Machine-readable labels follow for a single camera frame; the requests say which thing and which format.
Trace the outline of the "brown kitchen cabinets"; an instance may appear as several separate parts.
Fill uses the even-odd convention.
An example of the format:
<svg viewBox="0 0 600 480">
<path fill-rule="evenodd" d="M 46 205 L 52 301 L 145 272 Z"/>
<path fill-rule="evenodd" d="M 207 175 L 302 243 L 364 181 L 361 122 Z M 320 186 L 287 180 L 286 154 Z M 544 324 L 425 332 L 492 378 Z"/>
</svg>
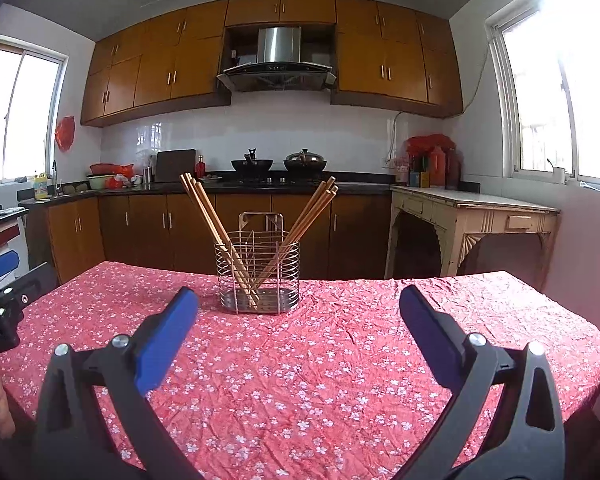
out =
<svg viewBox="0 0 600 480">
<path fill-rule="evenodd" d="M 215 0 L 99 40 L 81 122 L 110 126 L 286 90 L 432 118 L 463 110 L 443 18 L 374 0 Z"/>
<path fill-rule="evenodd" d="M 52 264 L 65 283 L 103 261 L 212 274 L 212 236 L 182 191 L 117 191 L 25 200 L 30 266 Z M 390 194 L 340 190 L 332 202 L 328 267 L 318 280 L 382 278 Z"/>
</svg>

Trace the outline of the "dark cutting board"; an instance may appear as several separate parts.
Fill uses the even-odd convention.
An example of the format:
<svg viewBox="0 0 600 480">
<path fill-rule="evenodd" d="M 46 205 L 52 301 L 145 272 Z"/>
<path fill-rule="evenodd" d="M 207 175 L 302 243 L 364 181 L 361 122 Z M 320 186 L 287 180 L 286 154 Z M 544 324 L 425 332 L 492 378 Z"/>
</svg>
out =
<svg viewBox="0 0 600 480">
<path fill-rule="evenodd" d="M 181 174 L 191 174 L 195 170 L 197 151 L 161 151 L 156 157 L 155 182 L 173 183 L 180 180 Z"/>
</svg>

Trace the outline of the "yellow detergent bottle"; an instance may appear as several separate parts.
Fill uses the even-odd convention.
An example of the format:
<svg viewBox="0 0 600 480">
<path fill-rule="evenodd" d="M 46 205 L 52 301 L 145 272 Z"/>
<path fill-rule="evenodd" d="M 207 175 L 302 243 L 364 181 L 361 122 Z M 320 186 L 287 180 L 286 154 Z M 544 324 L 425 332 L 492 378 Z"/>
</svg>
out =
<svg viewBox="0 0 600 480">
<path fill-rule="evenodd" d="M 33 193 L 35 200 L 45 200 L 48 197 L 47 174 L 45 172 L 34 176 Z"/>
</svg>

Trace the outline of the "red bag on counter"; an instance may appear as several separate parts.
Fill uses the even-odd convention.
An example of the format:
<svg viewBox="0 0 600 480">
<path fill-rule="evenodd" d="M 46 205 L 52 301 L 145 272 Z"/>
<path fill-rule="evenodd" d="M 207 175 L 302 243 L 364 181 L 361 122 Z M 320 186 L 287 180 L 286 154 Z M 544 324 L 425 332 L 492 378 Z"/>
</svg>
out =
<svg viewBox="0 0 600 480">
<path fill-rule="evenodd" d="M 423 136 L 411 136 L 406 140 L 405 151 L 411 156 L 422 156 L 432 152 L 435 147 L 447 153 L 455 150 L 456 144 L 443 133 L 430 133 Z"/>
</svg>

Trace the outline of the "cream wooden side table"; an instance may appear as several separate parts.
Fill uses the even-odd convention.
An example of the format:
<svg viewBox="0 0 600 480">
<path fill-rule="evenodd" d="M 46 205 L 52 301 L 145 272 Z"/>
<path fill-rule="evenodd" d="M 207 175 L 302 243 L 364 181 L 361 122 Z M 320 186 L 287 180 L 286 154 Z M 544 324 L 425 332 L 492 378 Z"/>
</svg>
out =
<svg viewBox="0 0 600 480">
<path fill-rule="evenodd" d="M 385 278 L 391 278 L 394 271 L 398 217 L 404 212 L 434 227 L 444 278 L 456 275 L 471 249 L 487 235 L 536 235 L 540 239 L 541 255 L 534 274 L 535 287 L 544 288 L 559 226 L 559 209 L 509 197 L 443 188 L 394 184 L 390 191 Z"/>
</svg>

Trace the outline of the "orange thermos bottle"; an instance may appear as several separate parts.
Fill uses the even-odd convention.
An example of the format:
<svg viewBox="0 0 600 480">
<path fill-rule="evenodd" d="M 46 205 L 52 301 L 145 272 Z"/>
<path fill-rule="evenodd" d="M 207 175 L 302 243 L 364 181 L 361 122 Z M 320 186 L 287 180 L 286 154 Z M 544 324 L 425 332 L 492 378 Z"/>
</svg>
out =
<svg viewBox="0 0 600 480">
<path fill-rule="evenodd" d="M 435 146 L 429 154 L 429 185 L 432 188 L 445 188 L 446 156 L 440 146 Z"/>
</svg>

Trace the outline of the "brown lower kitchen cabinets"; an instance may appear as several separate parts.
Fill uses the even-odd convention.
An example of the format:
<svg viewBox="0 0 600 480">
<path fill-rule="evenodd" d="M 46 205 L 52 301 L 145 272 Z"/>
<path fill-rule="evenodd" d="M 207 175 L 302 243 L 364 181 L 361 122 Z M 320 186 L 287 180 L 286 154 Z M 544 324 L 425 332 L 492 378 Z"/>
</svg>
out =
<svg viewBox="0 0 600 480">
<path fill-rule="evenodd" d="M 25 200 L 30 266 L 52 264 L 65 283 L 103 261 L 212 274 L 212 236 L 182 191 L 117 191 Z M 340 190 L 332 202 L 328 267 L 318 280 L 382 278 L 390 194 Z"/>
</svg>

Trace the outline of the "red floral tablecloth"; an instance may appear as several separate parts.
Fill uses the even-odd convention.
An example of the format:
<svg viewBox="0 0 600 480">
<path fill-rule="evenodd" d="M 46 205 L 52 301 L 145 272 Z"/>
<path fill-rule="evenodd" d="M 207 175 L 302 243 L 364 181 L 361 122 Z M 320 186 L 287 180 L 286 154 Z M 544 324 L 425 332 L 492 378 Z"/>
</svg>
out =
<svg viewBox="0 0 600 480">
<path fill-rule="evenodd" d="M 274 315 L 224 310 L 212 275 L 104 262 L 31 304 L 20 344 L 0 355 L 10 405 L 32 440 L 30 457 L 10 464 L 44 479 L 33 459 L 36 412 L 58 344 L 84 351 L 133 335 L 187 287 L 199 300 L 195 324 L 146 398 L 198 479 L 399 479 L 452 396 L 400 315 L 410 285 L 466 334 L 509 349 L 542 344 L 562 422 L 600 386 L 600 330 L 504 272 L 310 281 L 291 311 Z M 478 453 L 502 390 L 491 388 L 457 463 Z M 107 390 L 95 392 L 121 457 L 139 465 Z"/>
</svg>

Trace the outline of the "flower decorated white cabinet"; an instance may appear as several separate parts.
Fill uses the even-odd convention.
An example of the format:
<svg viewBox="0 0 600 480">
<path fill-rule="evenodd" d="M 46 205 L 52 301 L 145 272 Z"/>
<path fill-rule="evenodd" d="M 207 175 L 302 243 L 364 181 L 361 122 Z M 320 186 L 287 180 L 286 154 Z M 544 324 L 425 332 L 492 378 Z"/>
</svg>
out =
<svg viewBox="0 0 600 480">
<path fill-rule="evenodd" d="M 28 248 L 24 227 L 26 226 L 27 209 L 12 208 L 10 214 L 0 214 L 0 255 L 13 250 L 18 254 L 19 266 L 12 272 L 15 278 L 20 278 L 29 270 Z"/>
</svg>

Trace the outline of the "black wok left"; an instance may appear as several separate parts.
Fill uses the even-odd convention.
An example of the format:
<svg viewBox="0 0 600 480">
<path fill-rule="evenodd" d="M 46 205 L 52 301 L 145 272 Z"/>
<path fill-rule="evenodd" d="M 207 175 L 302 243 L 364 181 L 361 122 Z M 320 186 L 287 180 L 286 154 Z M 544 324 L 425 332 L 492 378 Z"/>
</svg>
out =
<svg viewBox="0 0 600 480">
<path fill-rule="evenodd" d="M 264 180 L 273 166 L 273 159 L 257 158 L 257 150 L 250 148 L 243 159 L 233 159 L 232 167 L 242 180 Z"/>
</svg>

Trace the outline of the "steel range hood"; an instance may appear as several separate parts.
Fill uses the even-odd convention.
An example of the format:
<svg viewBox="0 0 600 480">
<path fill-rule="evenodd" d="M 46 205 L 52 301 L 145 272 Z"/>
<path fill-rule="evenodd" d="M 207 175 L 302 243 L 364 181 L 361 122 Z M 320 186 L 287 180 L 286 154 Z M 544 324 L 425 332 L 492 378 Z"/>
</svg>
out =
<svg viewBox="0 0 600 480">
<path fill-rule="evenodd" d="M 335 88 L 335 27 L 231 27 L 216 79 L 228 91 L 323 91 Z"/>
</svg>

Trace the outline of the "white cup on windowsill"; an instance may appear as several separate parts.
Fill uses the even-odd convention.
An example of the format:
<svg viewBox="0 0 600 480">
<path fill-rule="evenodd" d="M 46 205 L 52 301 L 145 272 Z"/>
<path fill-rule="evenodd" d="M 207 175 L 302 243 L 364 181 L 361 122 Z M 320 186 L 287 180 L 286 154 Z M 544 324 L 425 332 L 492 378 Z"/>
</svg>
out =
<svg viewBox="0 0 600 480">
<path fill-rule="evenodd" d="M 549 159 L 547 159 L 547 162 L 550 164 L 550 168 L 552 168 L 552 181 L 556 184 L 564 185 L 567 180 L 565 168 L 554 165 Z"/>
</svg>

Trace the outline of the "red plastic basin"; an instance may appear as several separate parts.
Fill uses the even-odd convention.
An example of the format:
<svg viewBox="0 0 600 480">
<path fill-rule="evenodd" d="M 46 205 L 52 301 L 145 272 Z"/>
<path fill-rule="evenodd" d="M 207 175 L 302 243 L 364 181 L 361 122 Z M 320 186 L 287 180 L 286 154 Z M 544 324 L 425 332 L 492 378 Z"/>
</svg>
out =
<svg viewBox="0 0 600 480">
<path fill-rule="evenodd" d="M 98 162 L 90 166 L 93 176 L 102 176 L 103 174 L 122 174 L 128 179 L 131 179 L 134 174 L 134 165 L 118 165 L 110 164 L 110 162 Z"/>
</svg>

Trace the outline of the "red plastic bag on wall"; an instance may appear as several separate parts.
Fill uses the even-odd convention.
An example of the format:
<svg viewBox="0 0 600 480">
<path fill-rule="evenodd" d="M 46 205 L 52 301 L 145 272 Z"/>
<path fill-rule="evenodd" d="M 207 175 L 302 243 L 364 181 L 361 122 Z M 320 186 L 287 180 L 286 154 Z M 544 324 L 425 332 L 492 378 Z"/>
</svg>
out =
<svg viewBox="0 0 600 480">
<path fill-rule="evenodd" d="M 58 150 L 65 153 L 70 150 L 76 134 L 76 120 L 73 116 L 65 116 L 58 122 L 55 130 L 55 141 Z"/>
</svg>

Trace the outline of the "black lidded pot right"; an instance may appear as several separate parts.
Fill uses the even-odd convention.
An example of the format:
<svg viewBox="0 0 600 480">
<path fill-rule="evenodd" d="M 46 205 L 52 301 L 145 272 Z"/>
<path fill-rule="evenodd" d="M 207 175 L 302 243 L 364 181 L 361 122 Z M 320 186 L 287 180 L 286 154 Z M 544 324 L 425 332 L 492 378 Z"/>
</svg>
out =
<svg viewBox="0 0 600 480">
<path fill-rule="evenodd" d="M 315 179 L 325 169 L 327 160 L 322 155 L 302 148 L 300 152 L 289 154 L 284 160 L 288 176 L 293 179 Z"/>
</svg>

